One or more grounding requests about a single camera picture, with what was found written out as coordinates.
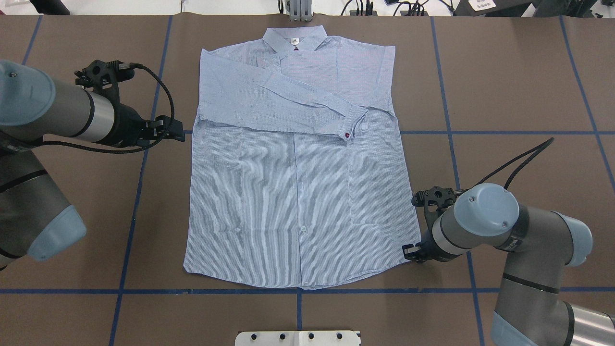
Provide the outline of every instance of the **silver metal ring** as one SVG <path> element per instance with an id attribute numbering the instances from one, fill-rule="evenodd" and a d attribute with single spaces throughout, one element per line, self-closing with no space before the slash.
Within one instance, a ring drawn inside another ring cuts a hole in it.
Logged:
<path id="1" fill-rule="evenodd" d="M 434 226 L 432 227 L 431 233 L 434 236 L 435 243 L 440 247 L 440 249 L 444 250 L 445 252 L 451 255 L 465 254 L 468 251 L 468 249 L 462 249 L 461 247 L 458 247 L 452 244 L 450 241 L 446 239 L 446 237 L 444 237 L 444 233 L 442 233 L 441 222 L 442 222 L 442 216 L 440 216 L 434 222 Z"/>
<path id="2" fill-rule="evenodd" d="M 94 94 L 93 92 L 90 93 L 90 96 L 92 96 L 94 104 L 92 122 L 82 134 L 75 138 L 88 142 L 97 142 L 105 138 L 109 132 L 111 132 L 113 123 L 115 123 L 115 111 L 111 102 L 106 98 Z"/>
<path id="3" fill-rule="evenodd" d="M 615 327 L 609 316 L 570 304 L 574 313 L 571 346 L 615 345 Z"/>

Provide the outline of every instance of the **black band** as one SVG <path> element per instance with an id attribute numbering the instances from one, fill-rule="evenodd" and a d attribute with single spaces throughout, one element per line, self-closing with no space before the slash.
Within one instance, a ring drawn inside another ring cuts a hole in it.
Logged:
<path id="1" fill-rule="evenodd" d="M 570 346 L 574 336 L 574 311 L 570 304 L 566 302 L 564 304 L 566 304 L 566 310 L 568 310 L 568 335 L 566 336 L 566 341 L 564 341 L 564 346 Z"/>
<path id="2" fill-rule="evenodd" d="M 524 286 L 535 288 L 535 289 L 538 289 L 540 291 L 545 291 L 545 292 L 553 293 L 553 294 L 558 294 L 560 292 L 559 288 L 553 288 L 553 287 L 550 287 L 550 286 L 545 286 L 543 284 L 535 283 L 534 281 L 528 281 L 526 279 L 517 278 L 516 276 L 510 275 L 510 274 L 507 274 L 507 273 L 504 273 L 502 275 L 502 277 L 505 278 L 506 280 L 510 280 L 510 281 L 516 282 L 518 284 L 522 284 Z"/>
<path id="3" fill-rule="evenodd" d="M 510 236 L 504 244 L 496 246 L 496 249 L 506 252 L 514 252 L 515 249 L 521 245 L 523 239 L 528 235 L 528 228 L 530 227 L 530 213 L 528 208 L 522 204 L 519 204 L 519 218 L 510 231 Z"/>
<path id="4" fill-rule="evenodd" d="M 471 247 L 459 246 L 459 245 L 453 243 L 450 239 L 448 239 L 448 237 L 446 236 L 446 233 L 444 233 L 444 230 L 442 229 L 442 218 L 440 218 L 440 233 L 442 233 L 442 236 L 444 237 L 444 239 L 446 239 L 446 241 L 449 244 L 453 245 L 454 247 L 458 247 L 458 248 L 463 249 L 463 250 L 472 250 Z"/>
<path id="5" fill-rule="evenodd" d="M 450 260 L 453 260 L 459 257 L 459 255 L 449 254 L 448 252 L 444 251 L 438 245 L 438 243 L 435 242 L 433 233 L 434 232 L 432 230 L 431 232 L 427 232 L 425 234 L 424 241 L 419 243 L 421 249 L 424 248 L 425 250 L 427 250 L 429 253 L 429 256 L 438 262 L 448 262 Z"/>
<path id="6" fill-rule="evenodd" d="M 11 180 L 10 182 L 4 185 L 0 185 L 0 193 L 5 192 L 6 190 L 10 188 L 16 187 L 17 185 L 21 183 L 25 183 L 28 180 L 31 180 L 31 179 L 34 179 L 36 177 L 40 177 L 41 175 L 46 175 L 46 174 L 49 174 L 49 173 L 47 173 L 45 169 L 41 169 L 40 171 L 36 171 L 36 172 L 23 175 L 17 179 Z"/>
<path id="7" fill-rule="evenodd" d="M 13 255 L 10 252 L 6 252 L 5 250 L 2 250 L 2 248 L 0 247 L 0 255 L 8 258 L 8 259 L 18 259 L 22 256 L 18 256 L 18 255 Z"/>
<path id="8" fill-rule="evenodd" d="M 84 133 L 85 130 L 87 130 L 87 128 L 90 127 L 92 120 L 94 119 L 94 99 L 92 98 L 92 95 L 90 95 L 90 93 L 87 92 L 87 90 L 85 89 L 82 89 L 82 90 L 87 94 L 87 97 L 90 99 L 90 117 L 87 118 L 87 122 L 85 123 L 85 126 L 79 132 L 70 136 L 71 138 L 77 137 L 81 135 L 82 133 Z"/>
<path id="9" fill-rule="evenodd" d="M 609 316 L 609 318 L 611 319 L 611 322 L 613 322 L 613 328 L 615 329 L 615 315 L 611 316 L 607 313 L 604 313 L 606 316 Z"/>
<path id="10" fill-rule="evenodd" d="M 42 142 L 42 137 L 33 142 L 25 143 L 0 131 L 0 152 L 17 154 L 36 148 L 40 142 Z"/>

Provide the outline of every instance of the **blue tape line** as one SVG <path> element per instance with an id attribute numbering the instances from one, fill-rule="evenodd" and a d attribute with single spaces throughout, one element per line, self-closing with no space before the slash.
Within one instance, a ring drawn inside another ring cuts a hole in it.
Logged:
<path id="1" fill-rule="evenodd" d="M 435 33 L 435 20 L 433 17 L 429 17 L 431 20 L 431 33 L 434 38 L 434 52 L 435 52 L 435 64 L 438 68 L 438 79 L 440 80 L 440 94 L 442 96 L 442 107 L 444 108 L 444 120 L 446 121 L 446 133 L 448 134 L 448 144 L 451 150 L 451 159 L 453 160 L 453 173 L 455 176 L 455 185 L 457 190 L 460 189 L 459 184 L 459 172 L 457 170 L 457 157 L 455 155 L 453 145 L 453 132 L 451 130 L 451 120 L 448 116 L 448 102 L 446 101 L 446 92 L 444 90 L 444 77 L 442 75 L 442 66 L 440 64 L 440 51 L 438 49 L 438 39 Z"/>
<path id="2" fill-rule="evenodd" d="M 583 103 L 585 104 L 585 109 L 587 110 L 587 116 L 589 116 L 589 121 L 592 123 L 593 134 L 596 136 L 596 141 L 598 142 L 598 147 L 600 148 L 600 154 L 602 155 L 602 161 L 604 161 L 606 166 L 606 173 L 609 176 L 609 180 L 611 181 L 611 188 L 613 192 L 615 192 L 615 178 L 613 177 L 613 172 L 611 171 L 611 165 L 609 164 L 609 160 L 606 157 L 605 148 L 602 145 L 602 141 L 600 140 L 600 134 L 598 132 L 598 127 L 596 126 L 596 121 L 593 118 L 593 113 L 591 107 L 589 107 L 589 101 L 587 101 L 587 95 L 585 94 L 585 89 L 583 88 L 583 83 L 581 83 L 581 77 L 579 76 L 579 72 L 576 68 L 576 63 L 574 62 L 573 52 L 570 49 L 570 43 L 568 42 L 568 34 L 566 32 L 566 25 L 564 25 L 564 17 L 560 16 L 560 26 L 561 33 L 564 35 L 564 43 L 566 44 L 566 51 L 568 52 L 568 57 L 570 58 L 570 65 L 573 68 L 574 77 L 577 80 L 577 84 L 579 85 L 579 90 L 581 91 L 581 97 L 583 98 Z"/>
<path id="3" fill-rule="evenodd" d="M 139 183 L 137 184 L 137 195 L 135 197 L 135 205 L 132 209 L 132 219 L 130 221 L 130 231 L 128 232 L 128 240 L 126 242 L 126 251 L 124 252 L 124 264 L 122 266 L 122 276 L 119 282 L 119 289 L 117 292 L 116 308 L 113 314 L 113 323 L 111 324 L 111 335 L 109 337 L 109 346 L 113 346 L 115 343 L 115 335 L 117 331 L 117 322 L 119 321 L 119 310 L 122 306 L 122 295 L 124 290 L 124 284 L 126 282 L 126 273 L 128 272 L 128 262 L 130 259 L 130 250 L 132 248 L 132 238 L 135 234 L 135 226 L 137 224 L 137 210 L 139 208 L 139 202 L 141 200 L 141 191 L 143 189 L 143 175 L 145 173 L 145 164 L 148 160 L 149 150 L 145 150 L 143 154 L 143 160 L 141 162 L 141 171 L 139 173 Z"/>
<path id="4" fill-rule="evenodd" d="M 26 49 L 26 54 L 23 56 L 22 65 L 26 65 L 28 62 L 28 58 L 30 57 L 30 51 L 32 51 L 32 46 L 34 45 L 34 39 L 36 39 L 36 34 L 38 34 L 38 29 L 41 27 L 42 15 L 36 20 L 36 25 L 34 26 L 34 31 L 32 32 L 32 38 L 30 38 L 30 43 L 28 44 L 28 48 Z"/>
<path id="5" fill-rule="evenodd" d="M 117 294 L 117 289 L 3 288 L 0 294 Z"/>
<path id="6" fill-rule="evenodd" d="M 162 58 L 160 61 L 160 69 L 158 70 L 158 78 L 162 80 L 162 74 L 164 72 L 164 62 L 167 59 L 167 48 L 169 48 L 169 36 L 171 35 L 171 24 L 173 23 L 173 16 L 169 16 L 169 22 L 167 23 L 167 34 L 164 38 L 164 48 L 162 48 Z M 152 115 L 149 117 L 154 120 L 156 117 L 156 108 L 158 107 L 158 95 L 160 95 L 160 84 L 156 83 L 156 93 L 154 94 L 154 106 L 152 107 Z"/>
<path id="7" fill-rule="evenodd" d="M 562 287 L 560 292 L 615 292 L 615 287 Z"/>
<path id="8" fill-rule="evenodd" d="M 410 130 L 399 131 L 402 135 L 447 135 L 448 131 Z M 451 130 L 454 135 L 594 135 L 595 131 L 476 131 Z M 615 131 L 598 131 L 600 135 L 615 135 Z"/>
<path id="9" fill-rule="evenodd" d="M 444 107 L 444 119 L 446 121 L 446 132 L 448 135 L 448 145 L 451 151 L 451 160 L 453 162 L 453 174 L 455 177 L 455 185 L 457 190 L 461 188 L 459 182 L 459 170 L 457 168 L 457 157 L 455 155 L 454 143 L 453 143 L 453 130 L 451 128 L 450 117 L 448 116 L 448 102 L 446 101 L 446 92 L 444 90 L 444 77 L 442 76 L 442 65 L 440 63 L 440 51 L 438 49 L 438 38 L 435 30 L 435 20 L 433 17 L 429 17 L 431 21 L 431 33 L 434 38 L 434 51 L 435 51 L 435 63 L 438 68 L 438 79 L 440 80 L 440 93 L 442 95 L 442 105 Z M 474 266 L 472 265 L 472 255 L 470 252 L 466 253 L 467 267 L 470 273 L 470 284 L 472 285 L 472 298 L 474 300 L 474 312 L 476 315 L 476 325 L 478 328 L 478 339 L 480 346 L 485 346 L 485 337 L 483 336 L 483 323 L 480 317 L 480 309 L 478 307 L 478 294 L 476 291 L 476 280 L 474 278 Z"/>
<path id="10" fill-rule="evenodd" d="M 476 278 L 474 276 L 474 263 L 472 261 L 472 251 L 466 252 L 467 266 L 470 270 L 470 285 L 472 285 L 472 298 L 474 300 L 474 313 L 476 314 L 476 324 L 478 325 L 478 340 L 480 346 L 485 346 L 485 336 L 483 335 L 483 319 L 480 316 L 480 306 L 478 305 L 478 290 L 476 288 Z"/>
<path id="11" fill-rule="evenodd" d="M 467 294 L 499 293 L 499 288 L 325 288 L 301 290 L 301 294 Z M 563 287 L 561 292 L 615 292 L 615 287 Z M 216 294 L 296 294 L 296 289 L 254 288 L 254 289 L 124 289 L 122 295 L 216 295 Z M 0 294 L 119 294 L 118 289 L 65 289 L 65 288 L 3 288 Z"/>
<path id="12" fill-rule="evenodd" d="M 158 77 L 162 80 L 162 74 L 164 72 L 164 63 L 167 56 L 167 48 L 169 47 L 169 36 L 171 32 L 171 25 L 173 23 L 173 16 L 169 16 L 167 22 L 167 32 L 164 39 L 164 48 L 162 50 L 162 57 L 160 62 L 160 69 L 158 71 Z M 152 105 L 151 119 L 153 120 L 156 114 L 156 107 L 158 104 L 158 95 L 160 94 L 160 84 L 156 86 L 156 94 L 154 95 L 154 104 Z M 122 266 L 122 276 L 119 283 L 119 292 L 117 293 L 116 309 L 113 315 L 113 323 L 111 325 L 111 335 L 109 336 L 109 346 L 113 346 L 115 343 L 115 335 L 117 332 L 117 323 L 119 321 L 119 312 L 122 307 L 122 296 L 124 291 L 124 284 L 126 282 L 126 273 L 128 272 L 128 262 L 130 260 L 130 250 L 132 248 L 132 238 L 135 234 L 135 227 L 137 225 L 137 210 L 139 208 L 139 202 L 141 200 L 141 191 L 143 189 L 143 176 L 145 174 L 145 164 L 148 160 L 149 150 L 145 150 L 143 154 L 143 162 L 141 163 L 141 172 L 139 173 L 139 183 L 137 185 L 137 195 L 135 197 L 135 206 L 132 210 L 132 220 L 130 222 L 130 231 L 128 233 L 128 241 L 126 242 L 126 252 L 124 253 L 124 265 Z"/>
<path id="13" fill-rule="evenodd" d="M 302 289 L 297 290 L 297 330 L 303 330 L 303 294 Z"/>

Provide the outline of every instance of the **shirt collar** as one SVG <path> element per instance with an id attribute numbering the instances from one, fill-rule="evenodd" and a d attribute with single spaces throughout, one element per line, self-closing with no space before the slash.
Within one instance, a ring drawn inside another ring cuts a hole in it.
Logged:
<path id="1" fill-rule="evenodd" d="M 295 46 L 287 38 L 303 38 L 297 48 L 299 50 L 316 50 L 327 38 L 327 32 L 322 25 L 305 28 L 268 28 L 263 40 L 277 53 L 291 52 Z"/>

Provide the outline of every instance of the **white plastic bracket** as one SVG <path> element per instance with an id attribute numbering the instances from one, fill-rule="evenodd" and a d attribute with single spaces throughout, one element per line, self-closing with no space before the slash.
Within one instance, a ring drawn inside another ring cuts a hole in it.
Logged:
<path id="1" fill-rule="evenodd" d="M 235 346 L 361 346 L 359 331 L 241 332 Z"/>

